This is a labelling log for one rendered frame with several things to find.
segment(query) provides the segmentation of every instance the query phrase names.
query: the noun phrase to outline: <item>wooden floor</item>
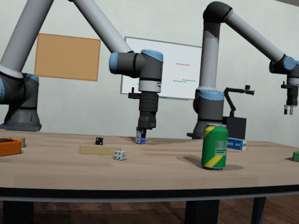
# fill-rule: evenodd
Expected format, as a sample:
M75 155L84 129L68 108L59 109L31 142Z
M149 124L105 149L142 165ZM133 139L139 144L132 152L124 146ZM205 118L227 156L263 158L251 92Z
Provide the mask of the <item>wooden floor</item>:
M185 201L34 203L34 224L184 224ZM253 199L220 200L218 224L250 224ZM3 202L0 201L0 224ZM299 224L299 195L267 197L263 224Z

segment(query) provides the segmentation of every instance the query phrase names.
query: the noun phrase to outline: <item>wooden table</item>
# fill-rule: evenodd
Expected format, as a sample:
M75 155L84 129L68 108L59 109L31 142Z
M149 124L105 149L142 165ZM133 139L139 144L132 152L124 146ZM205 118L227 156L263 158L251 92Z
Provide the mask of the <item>wooden table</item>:
M252 223L261 223L266 196L299 194L299 163L292 161L298 148L277 143L247 141L244 151L228 149L222 171L208 171L201 167L202 140L148 138L139 145L134 137L97 135L103 147L126 151L126 160L119 161L79 153L80 146L96 145L96 135L0 135L26 138L21 154L0 157L4 224L16 208L33 220L34 201L187 201L185 223L211 224L220 199L246 197L255 198Z

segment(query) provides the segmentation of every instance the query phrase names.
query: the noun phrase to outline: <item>die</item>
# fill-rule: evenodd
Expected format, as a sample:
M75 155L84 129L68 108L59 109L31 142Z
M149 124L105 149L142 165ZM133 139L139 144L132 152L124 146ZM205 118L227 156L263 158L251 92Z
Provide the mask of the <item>die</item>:
M124 150L115 150L114 159L125 160L126 159L126 151L124 151Z
M96 145L103 145L103 138L102 137L97 137L96 138Z

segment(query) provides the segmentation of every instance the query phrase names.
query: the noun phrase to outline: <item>blue box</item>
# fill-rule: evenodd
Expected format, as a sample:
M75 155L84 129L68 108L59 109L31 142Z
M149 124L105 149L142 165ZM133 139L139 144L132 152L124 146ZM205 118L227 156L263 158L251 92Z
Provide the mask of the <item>blue box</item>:
M244 139L234 139L231 137L227 139L227 147L236 150L246 150L246 143Z

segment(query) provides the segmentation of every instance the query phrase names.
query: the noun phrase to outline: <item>robotic arm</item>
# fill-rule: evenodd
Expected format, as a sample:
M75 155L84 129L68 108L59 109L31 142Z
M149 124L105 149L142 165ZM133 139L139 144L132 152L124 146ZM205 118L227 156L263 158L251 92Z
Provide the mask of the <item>robotic arm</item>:
M292 114L293 107L298 105L299 61L294 60L277 49L235 14L232 7L221 2L212 2L203 13L201 74L199 87L196 89L195 100L193 102L193 108L198 113L198 123L193 134L188 134L188 136L193 138L201 138L203 136L203 130L207 123L222 122L224 97L222 92L216 91L215 88L221 23L228 24L233 30L267 56L271 60L269 66L271 73L287 75L287 84L283 83L281 85L282 88L288 90L285 114L288 107L290 107L290 114Z
M110 71L140 77L139 90L142 91L140 103L147 103L147 94L157 96L160 92L163 55L152 50L143 50L134 54L128 44L106 18L93 0L69 0L81 11L107 48L113 53L110 57ZM54 0L28 0L15 27L0 62L0 104L9 104L8 114L0 129L39 131L41 124L37 115L37 95L39 78L36 75L22 73L34 41L50 10ZM158 99L153 101L158 106ZM146 119L144 108L140 108L139 120ZM157 108L149 108L155 117Z

